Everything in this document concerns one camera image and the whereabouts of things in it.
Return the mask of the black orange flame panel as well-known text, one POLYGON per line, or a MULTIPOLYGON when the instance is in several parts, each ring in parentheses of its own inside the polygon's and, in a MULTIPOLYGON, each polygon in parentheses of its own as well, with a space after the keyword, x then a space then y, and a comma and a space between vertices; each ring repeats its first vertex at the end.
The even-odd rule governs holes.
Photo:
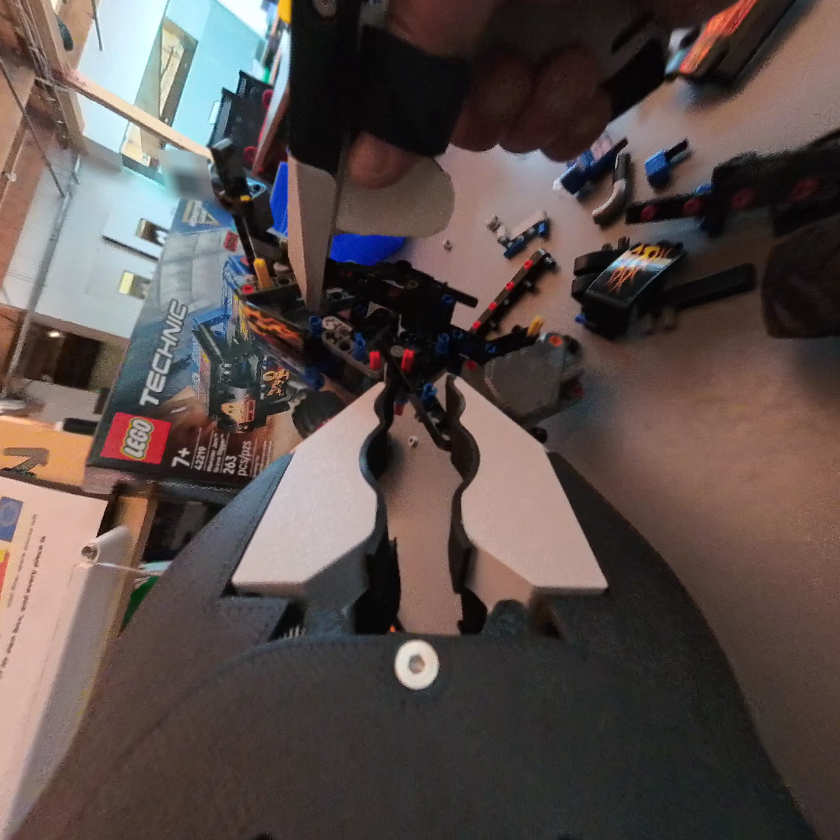
POLYGON ((738 1, 684 38, 669 61, 665 78, 731 85, 742 74, 793 1, 738 1))

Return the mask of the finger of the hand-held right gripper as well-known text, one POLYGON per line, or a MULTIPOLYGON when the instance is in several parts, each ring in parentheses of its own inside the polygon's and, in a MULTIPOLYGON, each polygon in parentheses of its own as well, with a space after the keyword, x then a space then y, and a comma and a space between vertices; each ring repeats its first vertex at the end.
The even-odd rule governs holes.
POLYGON ((307 309, 323 309, 324 274, 340 204, 344 159, 336 172, 288 160, 288 256, 307 309))

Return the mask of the person's right hand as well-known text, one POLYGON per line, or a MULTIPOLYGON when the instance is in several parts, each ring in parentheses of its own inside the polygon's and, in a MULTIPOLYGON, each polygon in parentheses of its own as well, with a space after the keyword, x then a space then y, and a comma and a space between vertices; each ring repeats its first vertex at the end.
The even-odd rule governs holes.
POLYGON ((502 2, 389 2, 385 28, 440 57, 468 59, 469 91, 449 144, 469 152, 497 146, 513 154, 542 152, 569 161, 590 147, 612 115, 592 55, 570 47, 532 65, 510 49, 483 49, 502 2))

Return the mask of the blue and white toy piece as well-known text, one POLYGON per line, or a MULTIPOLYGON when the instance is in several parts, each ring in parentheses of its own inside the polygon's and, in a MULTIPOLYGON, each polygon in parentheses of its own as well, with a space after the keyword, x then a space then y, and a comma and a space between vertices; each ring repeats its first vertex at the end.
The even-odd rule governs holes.
POLYGON ((572 196, 590 191, 607 174, 613 172, 617 157, 625 150, 627 143, 627 138, 613 140, 604 132, 592 146, 567 165, 565 172, 553 182, 553 191, 566 192, 572 196))

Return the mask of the grey curved toy tube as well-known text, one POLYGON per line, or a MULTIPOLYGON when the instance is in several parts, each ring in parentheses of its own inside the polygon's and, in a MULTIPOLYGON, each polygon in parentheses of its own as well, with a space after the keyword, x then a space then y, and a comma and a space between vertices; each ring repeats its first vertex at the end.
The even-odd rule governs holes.
POLYGON ((591 213, 594 224, 605 229, 614 224, 625 212, 633 191, 634 164, 630 153, 621 152, 612 172, 612 189, 604 203, 591 213))

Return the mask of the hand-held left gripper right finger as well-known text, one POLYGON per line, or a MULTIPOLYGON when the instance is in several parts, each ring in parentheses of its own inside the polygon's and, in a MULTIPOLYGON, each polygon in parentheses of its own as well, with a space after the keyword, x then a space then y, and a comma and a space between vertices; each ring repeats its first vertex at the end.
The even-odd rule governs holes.
POLYGON ((453 496, 454 591, 489 613, 559 595, 601 595, 607 581, 545 447, 463 378, 445 384, 453 496))

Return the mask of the small blue white toy piece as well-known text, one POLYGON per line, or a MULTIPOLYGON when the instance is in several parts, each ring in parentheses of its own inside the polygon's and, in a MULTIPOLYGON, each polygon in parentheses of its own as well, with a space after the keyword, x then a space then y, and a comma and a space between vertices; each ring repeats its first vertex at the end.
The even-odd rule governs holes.
POLYGON ((551 237, 552 222, 548 212, 539 211, 512 227, 504 225, 499 216, 495 215, 487 220, 486 228, 502 248, 503 258, 510 261, 535 239, 548 240, 551 237))

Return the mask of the black flame-print toy hood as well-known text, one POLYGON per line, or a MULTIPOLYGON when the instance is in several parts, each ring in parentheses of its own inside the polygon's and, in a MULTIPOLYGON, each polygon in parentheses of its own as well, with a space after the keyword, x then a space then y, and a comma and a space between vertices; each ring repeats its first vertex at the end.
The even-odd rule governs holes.
POLYGON ((659 240, 629 238, 577 257, 570 295, 579 306, 575 321, 606 340, 619 340, 646 324, 669 329, 676 315, 753 292, 758 270, 739 264, 693 280, 677 281, 688 250, 659 240))

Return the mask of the toy truck set box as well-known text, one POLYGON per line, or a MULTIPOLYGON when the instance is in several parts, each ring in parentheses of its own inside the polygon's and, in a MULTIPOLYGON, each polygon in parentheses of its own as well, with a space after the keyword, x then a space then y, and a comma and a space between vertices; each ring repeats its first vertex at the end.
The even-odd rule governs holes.
POLYGON ((90 469, 241 487, 350 404, 258 341, 232 218, 182 201, 98 426, 90 469))

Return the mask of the blue plastic bin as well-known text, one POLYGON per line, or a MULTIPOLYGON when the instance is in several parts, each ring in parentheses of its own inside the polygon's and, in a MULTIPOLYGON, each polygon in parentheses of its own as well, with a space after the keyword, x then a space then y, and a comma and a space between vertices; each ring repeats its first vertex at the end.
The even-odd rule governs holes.
MULTIPOLYGON (((288 235, 288 166, 279 163, 269 200, 273 226, 269 231, 278 238, 288 235)), ((373 266, 398 254, 406 245, 405 237, 335 234, 329 256, 339 262, 373 266)))

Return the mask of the toy truck chassis with motor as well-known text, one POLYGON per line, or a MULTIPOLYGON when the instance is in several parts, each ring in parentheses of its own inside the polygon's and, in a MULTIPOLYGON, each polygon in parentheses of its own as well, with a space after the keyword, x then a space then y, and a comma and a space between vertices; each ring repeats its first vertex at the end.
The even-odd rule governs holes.
POLYGON ((462 375, 491 404, 540 441, 545 419, 582 397, 582 347, 570 336, 527 327, 470 337, 454 325, 458 305, 478 300, 413 267, 408 261, 363 266, 327 260, 322 314, 310 312, 291 271, 284 239, 270 232, 264 186, 247 177, 231 140, 216 142, 209 168, 214 195, 232 211, 246 256, 267 246, 265 269, 248 267, 242 289, 251 332, 284 367, 310 383, 330 384, 351 397, 385 380, 397 384, 398 404, 411 402, 439 446, 447 422, 435 383, 462 375))

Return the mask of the printed instruction sheet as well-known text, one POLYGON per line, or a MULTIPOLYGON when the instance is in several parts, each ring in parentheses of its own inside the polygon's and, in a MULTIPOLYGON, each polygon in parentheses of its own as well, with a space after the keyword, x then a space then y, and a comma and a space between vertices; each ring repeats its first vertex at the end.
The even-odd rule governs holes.
POLYGON ((1 817, 14 804, 49 697, 54 636, 82 548, 100 532, 108 502, 2 477, 1 817))

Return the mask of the black beam with red pins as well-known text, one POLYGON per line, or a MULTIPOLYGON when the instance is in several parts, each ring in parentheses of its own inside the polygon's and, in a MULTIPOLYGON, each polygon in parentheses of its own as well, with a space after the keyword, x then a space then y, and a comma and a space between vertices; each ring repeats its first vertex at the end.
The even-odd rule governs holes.
POLYGON ((626 224, 698 220, 720 236, 730 216, 766 210, 774 237, 783 237, 839 212, 839 131, 771 154, 748 152, 720 163, 693 193, 632 203, 626 224))

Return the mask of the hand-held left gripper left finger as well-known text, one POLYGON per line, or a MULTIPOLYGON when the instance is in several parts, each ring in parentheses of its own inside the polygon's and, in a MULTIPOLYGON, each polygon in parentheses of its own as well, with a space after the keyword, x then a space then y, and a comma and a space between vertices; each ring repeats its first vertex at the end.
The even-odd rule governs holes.
POLYGON ((379 478, 394 396, 374 385, 296 448, 233 573, 238 594, 335 611, 362 634, 392 630, 401 581, 379 478))

